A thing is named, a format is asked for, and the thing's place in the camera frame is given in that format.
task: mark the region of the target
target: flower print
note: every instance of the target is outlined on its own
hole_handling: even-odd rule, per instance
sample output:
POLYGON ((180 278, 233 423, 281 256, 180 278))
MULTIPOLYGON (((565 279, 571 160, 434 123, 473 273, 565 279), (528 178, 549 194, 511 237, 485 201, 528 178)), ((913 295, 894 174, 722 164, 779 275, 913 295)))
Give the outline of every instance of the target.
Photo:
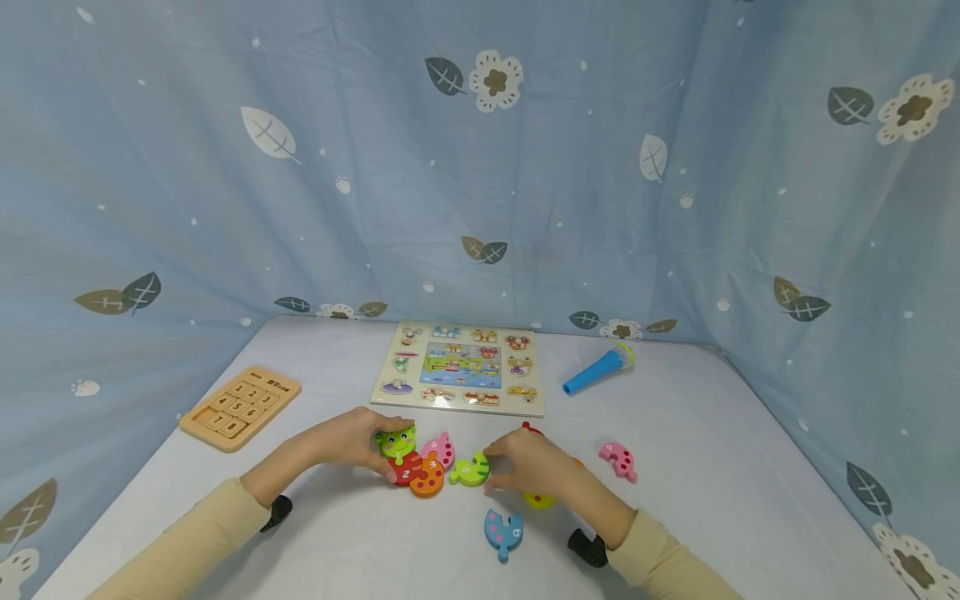
POLYGON ((40 553, 34 548, 20 550, 0 563, 0 600, 20 600, 20 584, 40 566, 40 553))
POLYGON ((346 304, 321 304, 317 316, 328 317, 329 319, 360 319, 353 314, 353 309, 346 304))
POLYGON ((470 89, 477 94, 477 108, 493 112, 497 107, 509 108, 520 99, 523 67, 510 57, 502 60, 496 50, 477 55, 477 68, 470 71, 470 89))
POLYGON ((933 131, 940 111, 953 100, 953 80, 935 84, 929 73, 912 77, 900 88, 900 95, 880 108, 879 120, 884 124, 876 133, 876 141, 884 146, 901 137, 915 142, 933 131))
POLYGON ((610 319, 607 324, 600 327, 600 336, 621 340, 640 340, 643 339, 643 328, 636 321, 610 319))
POLYGON ((887 563, 921 600, 960 600, 960 579, 937 564, 933 552, 919 540, 898 536, 883 523, 874 535, 887 563))

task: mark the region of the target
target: blue puzzle piece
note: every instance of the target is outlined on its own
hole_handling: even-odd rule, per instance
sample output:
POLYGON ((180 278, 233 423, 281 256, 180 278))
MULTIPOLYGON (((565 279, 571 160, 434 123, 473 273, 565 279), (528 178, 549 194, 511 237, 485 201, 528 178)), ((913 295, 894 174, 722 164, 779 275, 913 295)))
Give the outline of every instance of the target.
POLYGON ((496 558, 506 563, 510 551, 523 539, 523 516, 510 515, 504 523, 503 515, 490 509, 487 511, 487 518, 484 519, 483 532, 490 545, 496 548, 496 558))

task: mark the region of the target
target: toy microphone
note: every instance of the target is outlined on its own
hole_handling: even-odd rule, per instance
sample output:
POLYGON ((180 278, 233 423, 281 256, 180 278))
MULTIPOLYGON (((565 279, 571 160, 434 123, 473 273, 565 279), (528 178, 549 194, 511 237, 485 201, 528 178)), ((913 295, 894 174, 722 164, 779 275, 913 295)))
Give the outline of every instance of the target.
POLYGON ((634 351, 625 344, 617 344, 600 359, 583 369, 564 384, 564 392, 569 396, 586 388, 612 372, 629 369, 634 365, 634 351))

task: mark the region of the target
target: child's hand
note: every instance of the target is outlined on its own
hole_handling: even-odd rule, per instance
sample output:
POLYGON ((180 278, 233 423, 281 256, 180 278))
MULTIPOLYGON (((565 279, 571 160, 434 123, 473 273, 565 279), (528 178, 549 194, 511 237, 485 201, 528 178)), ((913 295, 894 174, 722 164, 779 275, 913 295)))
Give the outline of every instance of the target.
POLYGON ((399 431, 412 424, 412 420, 387 418, 366 406, 358 406, 306 429, 290 442, 308 467, 321 463, 366 467, 395 483, 396 473, 387 459, 371 447, 371 437, 377 431, 399 431))
POLYGON ((565 501, 571 482, 583 472, 570 456, 538 433, 511 431, 483 451, 488 457, 506 456, 514 470, 487 480, 486 490, 506 489, 540 493, 565 501))

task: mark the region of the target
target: beige sleeve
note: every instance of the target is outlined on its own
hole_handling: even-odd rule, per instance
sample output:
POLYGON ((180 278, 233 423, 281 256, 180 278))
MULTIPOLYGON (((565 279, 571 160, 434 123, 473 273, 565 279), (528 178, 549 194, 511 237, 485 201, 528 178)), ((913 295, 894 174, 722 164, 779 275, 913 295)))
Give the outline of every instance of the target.
POLYGON ((654 600, 743 600, 730 585, 642 510, 610 564, 654 600))
POLYGON ((87 600, 180 600, 270 520, 239 479, 220 484, 87 600))

